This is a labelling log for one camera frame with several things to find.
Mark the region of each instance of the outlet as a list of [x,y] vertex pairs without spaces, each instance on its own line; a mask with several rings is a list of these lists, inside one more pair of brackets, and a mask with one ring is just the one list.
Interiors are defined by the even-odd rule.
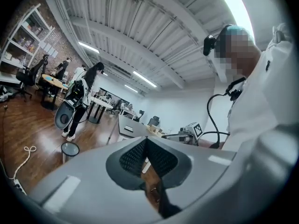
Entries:
[[13,182],[14,182],[14,187],[15,188],[17,188],[19,191],[21,191],[22,193],[24,193],[25,195],[27,195],[18,179],[13,180]]

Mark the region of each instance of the fluorescent light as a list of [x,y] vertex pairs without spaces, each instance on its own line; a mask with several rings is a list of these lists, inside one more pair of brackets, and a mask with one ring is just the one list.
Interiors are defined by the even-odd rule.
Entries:
[[252,25],[246,7],[242,0],[225,0],[238,26],[245,28],[255,42]]
[[95,49],[95,48],[93,48],[93,47],[90,47],[90,46],[88,46],[88,45],[86,45],[86,44],[84,44],[84,43],[82,43],[82,42],[78,42],[81,46],[83,46],[83,47],[86,47],[86,48],[88,48],[88,49],[90,49],[90,50],[93,50],[93,51],[95,51],[96,53],[100,53],[97,49]]
[[138,74],[136,71],[133,71],[133,73],[135,75],[137,75],[138,77],[140,77],[142,80],[144,80],[145,82],[149,83],[151,86],[154,86],[155,88],[157,87],[155,84],[153,84],[151,81],[149,81],[148,79],[144,78],[142,75]]
[[131,89],[131,90],[133,90],[133,91],[135,91],[134,89],[132,89],[131,87],[129,87],[129,86],[127,86],[126,84],[125,84],[125,86],[126,87],[128,87],[129,89]]

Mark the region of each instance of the black office chair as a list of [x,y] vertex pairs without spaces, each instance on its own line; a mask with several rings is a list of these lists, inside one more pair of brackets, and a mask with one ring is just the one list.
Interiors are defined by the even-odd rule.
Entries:
[[141,114],[141,116],[140,116],[140,117],[136,117],[136,118],[133,119],[133,120],[136,121],[136,122],[139,122],[139,121],[140,121],[140,118],[144,115],[144,112],[145,112],[145,111],[140,110],[139,113]]
[[28,67],[24,66],[23,69],[25,70],[25,73],[23,72],[17,72],[16,74],[16,78],[21,81],[21,88],[17,89],[17,92],[15,93],[15,95],[17,94],[21,94],[24,97],[24,101],[26,102],[26,96],[25,94],[30,95],[30,99],[32,98],[32,94],[28,93],[26,91],[26,87],[29,86],[33,86],[35,84],[36,81],[36,76],[37,73],[39,71],[39,69],[44,65],[46,66],[48,64],[48,56],[49,55],[44,55],[42,60],[40,60],[40,62],[35,66],[32,67],[30,70]]
[[149,126],[150,126],[150,125],[154,125],[154,126],[159,125],[159,124],[160,124],[159,119],[160,119],[160,118],[159,118],[158,116],[154,116],[154,117],[152,117],[152,118],[149,120],[148,125],[149,125]]

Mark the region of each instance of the white rope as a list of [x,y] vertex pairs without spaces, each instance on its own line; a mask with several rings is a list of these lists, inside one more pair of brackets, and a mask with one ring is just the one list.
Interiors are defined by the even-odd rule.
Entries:
[[17,175],[17,172],[20,170],[20,168],[28,161],[28,159],[30,158],[30,153],[31,152],[35,152],[36,151],[36,147],[35,146],[31,146],[30,149],[26,146],[24,147],[24,150],[25,151],[28,151],[28,157],[27,159],[16,169],[16,171],[14,172],[14,177],[13,178],[9,178],[9,179],[12,179],[12,180],[15,180],[15,177]]

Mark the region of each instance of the floor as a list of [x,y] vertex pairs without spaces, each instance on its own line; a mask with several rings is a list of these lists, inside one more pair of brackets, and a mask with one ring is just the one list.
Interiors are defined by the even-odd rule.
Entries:
[[[36,146],[36,152],[31,153],[28,162],[18,171],[17,179],[21,182],[26,192],[30,190],[47,174],[62,165],[60,146],[66,141],[61,136],[62,131],[54,125],[55,111],[49,111],[40,104],[42,94],[33,95],[32,99],[24,99],[20,95],[11,99],[8,103],[0,104],[0,118],[4,114],[4,105],[8,105],[4,117],[4,137],[1,131],[0,138],[4,138],[4,145],[1,146],[0,155],[4,161],[9,177],[13,177],[16,168],[27,158],[28,152],[24,147]],[[83,122],[76,130],[76,142],[80,152],[104,146],[115,124],[116,117],[104,112],[101,123],[93,124]],[[116,133],[110,143],[117,141]],[[147,193],[159,182],[154,169],[150,167],[145,175],[141,176],[147,183]],[[158,203],[153,196],[148,195],[149,201],[155,209]]]

